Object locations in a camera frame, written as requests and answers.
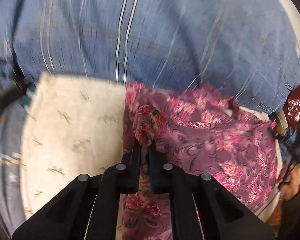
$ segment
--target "folded cloth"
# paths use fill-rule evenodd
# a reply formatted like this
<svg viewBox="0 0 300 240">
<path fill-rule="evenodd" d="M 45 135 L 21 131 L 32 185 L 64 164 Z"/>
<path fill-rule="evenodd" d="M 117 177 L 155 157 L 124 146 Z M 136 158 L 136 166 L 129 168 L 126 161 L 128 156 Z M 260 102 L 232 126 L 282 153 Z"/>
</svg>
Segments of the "folded cloth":
<svg viewBox="0 0 300 240">
<path fill-rule="evenodd" d="M 137 138 L 142 167 L 138 194 L 126 198 L 123 239 L 170 237 L 169 196 L 149 187 L 146 154 L 153 141 L 170 163 L 190 174 L 210 173 L 251 211 L 267 200 L 277 174 L 275 141 L 267 130 L 271 122 L 242 111 L 234 97 L 208 84 L 176 93 L 134 82 L 127 85 L 125 104 L 124 152 Z"/>
</svg>

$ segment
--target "brown floor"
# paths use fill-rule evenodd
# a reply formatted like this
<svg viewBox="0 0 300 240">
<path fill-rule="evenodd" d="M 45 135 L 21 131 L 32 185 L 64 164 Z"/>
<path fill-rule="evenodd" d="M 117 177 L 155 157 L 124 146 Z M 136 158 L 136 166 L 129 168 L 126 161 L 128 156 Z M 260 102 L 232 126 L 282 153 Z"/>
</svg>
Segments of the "brown floor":
<svg viewBox="0 0 300 240">
<path fill-rule="evenodd" d="M 277 207 L 275 208 L 274 212 L 272 213 L 271 217 L 268 219 L 267 224 L 270 225 L 273 229 L 278 229 L 281 220 L 281 203 L 282 200 L 280 199 L 278 202 Z"/>
</svg>

